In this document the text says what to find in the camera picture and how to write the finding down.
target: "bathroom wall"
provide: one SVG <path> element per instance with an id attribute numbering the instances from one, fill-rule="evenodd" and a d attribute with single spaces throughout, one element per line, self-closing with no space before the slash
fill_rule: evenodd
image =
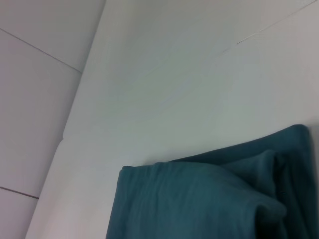
<path id="1" fill-rule="evenodd" d="M 27 239 L 105 238 L 124 165 L 313 129 L 318 21 L 319 1 L 107 1 Z"/>
<path id="2" fill-rule="evenodd" d="M 0 238 L 24 239 L 104 0 L 0 1 Z"/>

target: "folded towel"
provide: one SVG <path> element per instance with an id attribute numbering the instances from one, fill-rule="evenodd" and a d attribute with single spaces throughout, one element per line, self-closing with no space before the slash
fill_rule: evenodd
<path id="1" fill-rule="evenodd" d="M 318 239 L 308 129 L 124 167 L 107 239 Z"/>

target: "fabric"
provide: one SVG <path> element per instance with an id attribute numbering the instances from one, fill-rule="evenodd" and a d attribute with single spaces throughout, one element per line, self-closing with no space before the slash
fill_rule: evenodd
<path id="1" fill-rule="evenodd" d="M 107 239 L 317 239 L 308 129 L 124 167 Z"/>

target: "wall tile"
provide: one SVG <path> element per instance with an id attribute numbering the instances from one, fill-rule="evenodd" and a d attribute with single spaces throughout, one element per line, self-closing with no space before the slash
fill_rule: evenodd
<path id="1" fill-rule="evenodd" d="M 24 239 L 37 199 L 0 189 L 0 238 Z"/>
<path id="2" fill-rule="evenodd" d="M 0 28 L 83 70 L 105 0 L 2 0 Z"/>
<path id="3" fill-rule="evenodd" d="M 39 196 L 79 80 L 0 30 L 0 186 Z"/>
<path id="4" fill-rule="evenodd" d="M 154 91 L 165 94 L 163 88 L 177 76 L 209 65 L 227 49 L 313 1 L 108 0 L 64 138 L 98 123 L 109 115 L 104 109 L 119 109 L 109 103 L 128 98 L 125 90 L 133 92 L 140 89 L 138 83 L 154 80 Z"/>

